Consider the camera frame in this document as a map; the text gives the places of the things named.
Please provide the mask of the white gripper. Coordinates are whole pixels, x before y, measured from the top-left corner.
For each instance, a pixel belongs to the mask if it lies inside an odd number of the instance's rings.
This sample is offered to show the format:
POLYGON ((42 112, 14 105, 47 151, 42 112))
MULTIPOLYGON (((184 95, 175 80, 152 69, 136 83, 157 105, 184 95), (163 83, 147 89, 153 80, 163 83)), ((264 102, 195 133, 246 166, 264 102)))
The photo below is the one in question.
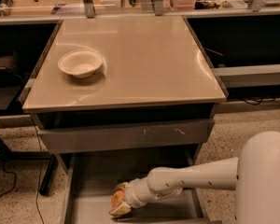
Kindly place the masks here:
POLYGON ((115 190, 124 190, 124 199, 115 207, 111 209, 109 214, 113 217, 121 217, 128 214, 132 208, 140 208, 147 203, 141 201, 139 195, 136 193, 136 189, 139 188, 140 180, 135 179, 130 182, 123 182, 117 184, 115 190))

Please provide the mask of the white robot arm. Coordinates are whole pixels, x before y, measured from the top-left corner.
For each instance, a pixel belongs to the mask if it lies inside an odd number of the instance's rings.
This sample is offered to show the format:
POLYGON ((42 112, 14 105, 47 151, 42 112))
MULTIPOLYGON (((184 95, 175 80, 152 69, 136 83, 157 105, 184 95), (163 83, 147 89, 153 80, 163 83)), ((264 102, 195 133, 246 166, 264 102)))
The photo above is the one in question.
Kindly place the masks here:
POLYGON ((144 178, 121 183, 112 195, 110 215, 121 217, 184 188, 235 191, 236 224, 280 224, 280 132, 252 136, 235 158, 178 169, 158 167, 144 178))

